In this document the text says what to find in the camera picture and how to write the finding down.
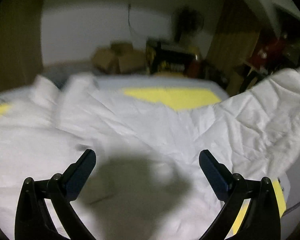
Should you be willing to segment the black standing fan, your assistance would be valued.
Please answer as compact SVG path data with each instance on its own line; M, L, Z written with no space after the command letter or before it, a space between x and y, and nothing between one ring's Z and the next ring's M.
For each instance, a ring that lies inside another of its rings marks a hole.
M188 46L203 29L203 14L187 5L178 7L172 15L173 42Z

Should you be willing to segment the black yellow box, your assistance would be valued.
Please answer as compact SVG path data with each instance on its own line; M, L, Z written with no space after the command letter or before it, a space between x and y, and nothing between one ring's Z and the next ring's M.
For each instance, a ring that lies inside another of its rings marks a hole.
M146 63L151 75L159 72L187 74L198 55L164 40L148 39Z

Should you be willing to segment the open cardboard box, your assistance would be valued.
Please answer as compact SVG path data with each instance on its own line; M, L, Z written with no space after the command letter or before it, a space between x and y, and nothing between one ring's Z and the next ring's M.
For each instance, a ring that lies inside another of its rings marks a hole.
M131 74L146 69L146 54L130 42L115 41L97 48L91 58L95 68L105 74Z

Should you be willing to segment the yellow table cloth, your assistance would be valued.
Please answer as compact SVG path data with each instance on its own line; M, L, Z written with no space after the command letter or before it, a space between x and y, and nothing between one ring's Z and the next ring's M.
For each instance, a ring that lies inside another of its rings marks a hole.
M151 103L160 102L165 106L171 107L175 111L195 109L196 107L203 107L221 102L221 96L217 96L216 92L214 93L206 88L123 88L119 89L119 92ZM12 103L0 102L0 117L12 107L11 105ZM273 181L273 187L281 218L286 211L286 202L279 179ZM230 231L233 235L238 232L247 209L248 203L243 204Z

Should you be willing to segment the white puffer jacket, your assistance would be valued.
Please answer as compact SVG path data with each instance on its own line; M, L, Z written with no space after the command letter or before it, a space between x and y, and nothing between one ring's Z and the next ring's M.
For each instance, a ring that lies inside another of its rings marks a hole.
M219 213L202 150L244 178L276 178L300 154L300 69L185 111L101 89L92 74L63 89L39 76L0 115L0 227L14 235L25 178L49 179L86 150L97 164L74 208L97 239L198 239Z

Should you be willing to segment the wooden wardrobe door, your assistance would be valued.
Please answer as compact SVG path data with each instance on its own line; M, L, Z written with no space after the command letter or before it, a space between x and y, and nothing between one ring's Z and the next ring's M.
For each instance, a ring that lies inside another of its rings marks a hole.
M0 0L0 92L31 84L42 72L44 0Z

